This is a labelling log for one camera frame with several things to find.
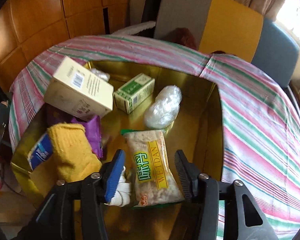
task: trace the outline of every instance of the golden metal tray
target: golden metal tray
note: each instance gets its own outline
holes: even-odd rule
[[[182,149],[188,160],[200,170],[217,180],[221,179],[224,150],[222,112],[218,89],[214,83],[186,73],[131,62],[92,61],[85,67],[95,67],[109,73],[109,83],[115,90],[139,73],[156,79],[153,95],[130,115],[114,106],[113,111],[101,120],[103,138],[112,138],[108,144],[106,162],[121,148],[127,155],[126,169],[131,168],[131,157],[124,138],[120,135],[121,129],[146,130],[143,124],[144,111],[154,102],[163,87],[177,85],[182,91],[183,99],[176,120],[165,134],[169,167],[181,188],[174,166],[174,153]],[[35,206],[42,202],[44,196],[38,190],[38,182],[36,185],[30,179],[31,169],[27,155],[46,128],[43,107],[22,136],[12,159],[12,168],[18,182]],[[180,206],[181,204],[175,204],[165,208],[138,210],[107,207],[104,217],[109,239],[169,239]]]

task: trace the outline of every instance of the chair backrest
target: chair backrest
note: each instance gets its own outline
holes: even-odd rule
[[[236,55],[282,87],[291,79],[298,45],[275,23],[242,4],[232,0],[161,0],[154,38],[162,39],[178,27],[191,31],[202,53],[221,50]]]

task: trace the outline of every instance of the blue package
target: blue package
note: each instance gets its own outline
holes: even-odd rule
[[[47,133],[44,133],[28,155],[28,162],[32,170],[40,163],[48,160],[52,155],[52,144]]]

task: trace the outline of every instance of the barcode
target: barcode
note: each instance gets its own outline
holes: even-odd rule
[[[82,87],[82,83],[83,83],[83,76],[80,75],[79,73],[75,73],[72,84],[78,88]]]

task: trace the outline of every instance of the striped tablecloth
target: striped tablecloth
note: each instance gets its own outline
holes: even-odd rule
[[[177,44],[134,36],[83,36],[51,47],[12,84],[9,131],[13,148],[43,105],[51,75],[64,56],[133,61],[204,77],[219,86],[225,154],[222,181],[241,179],[280,239],[300,228],[300,120],[282,89],[255,66],[230,55],[204,55]],[[220,202],[217,239],[222,239]]]

